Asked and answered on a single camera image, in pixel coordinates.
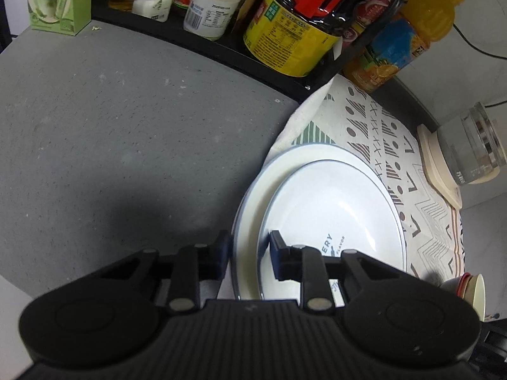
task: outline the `stacked plate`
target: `stacked plate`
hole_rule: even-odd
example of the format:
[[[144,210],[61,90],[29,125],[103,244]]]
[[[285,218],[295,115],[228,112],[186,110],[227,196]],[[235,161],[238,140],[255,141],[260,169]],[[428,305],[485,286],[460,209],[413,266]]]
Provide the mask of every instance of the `stacked plate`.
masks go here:
[[[236,298],[299,299],[300,285],[275,279],[268,234],[324,256],[356,249],[406,271],[403,230],[385,186],[359,157],[329,144],[293,147],[259,173],[233,226],[231,274]],[[343,304],[330,281],[335,303]]]

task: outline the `green striped triangle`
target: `green striped triangle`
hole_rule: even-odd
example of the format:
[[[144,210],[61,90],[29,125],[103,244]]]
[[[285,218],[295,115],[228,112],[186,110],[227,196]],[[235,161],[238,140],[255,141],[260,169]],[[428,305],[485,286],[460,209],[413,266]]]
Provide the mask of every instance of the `green striped triangle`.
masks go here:
[[[310,121],[303,132],[295,138],[292,144],[326,143],[336,144],[335,141],[324,133],[317,124]]]

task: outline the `gray countertop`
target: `gray countertop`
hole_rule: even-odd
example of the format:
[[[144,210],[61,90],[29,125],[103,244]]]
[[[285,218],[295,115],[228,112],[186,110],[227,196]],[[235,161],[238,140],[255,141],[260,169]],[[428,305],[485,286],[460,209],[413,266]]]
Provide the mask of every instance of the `gray countertop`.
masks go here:
[[[0,92],[0,274],[32,296],[141,248],[172,253],[230,229],[297,107],[100,22],[76,37],[25,31],[0,55]]]

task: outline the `dish towel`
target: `dish towel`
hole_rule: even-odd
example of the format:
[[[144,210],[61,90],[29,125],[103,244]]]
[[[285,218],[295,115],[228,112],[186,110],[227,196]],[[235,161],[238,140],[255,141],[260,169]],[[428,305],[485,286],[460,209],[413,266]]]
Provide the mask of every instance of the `dish towel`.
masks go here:
[[[437,285],[464,273],[459,212],[428,184],[417,140],[368,94],[337,75],[294,112],[264,164],[305,143],[343,147],[379,176],[401,219],[408,273]]]

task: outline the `ribbed black surface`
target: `ribbed black surface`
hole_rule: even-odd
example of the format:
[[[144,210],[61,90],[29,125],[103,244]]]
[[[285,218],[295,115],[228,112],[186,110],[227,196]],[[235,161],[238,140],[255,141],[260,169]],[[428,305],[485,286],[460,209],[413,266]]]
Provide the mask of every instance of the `ribbed black surface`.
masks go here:
[[[293,301],[209,301],[170,319],[141,353],[106,368],[62,370],[37,364],[23,380],[480,379],[465,362],[398,368],[364,355],[332,318],[306,314]]]

